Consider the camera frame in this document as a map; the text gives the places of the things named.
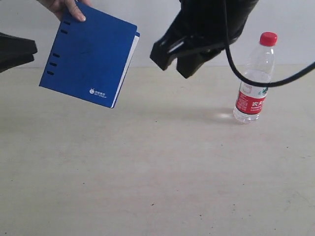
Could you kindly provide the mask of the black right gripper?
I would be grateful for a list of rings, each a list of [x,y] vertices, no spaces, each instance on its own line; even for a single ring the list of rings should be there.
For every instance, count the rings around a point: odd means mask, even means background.
[[[174,59],[189,78],[242,34],[257,0],[181,0],[180,11],[164,36],[154,43],[150,59],[165,71]],[[210,49],[193,54],[193,49]]]

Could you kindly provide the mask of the person's open bare hand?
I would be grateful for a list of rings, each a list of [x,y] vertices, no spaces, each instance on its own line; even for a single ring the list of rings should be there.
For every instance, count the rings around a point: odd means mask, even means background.
[[[86,16],[77,6],[77,2],[81,2],[89,7],[92,7],[90,0],[37,0],[47,10],[52,12],[60,21],[63,18],[63,13],[68,10],[71,16],[79,22],[86,21]]]

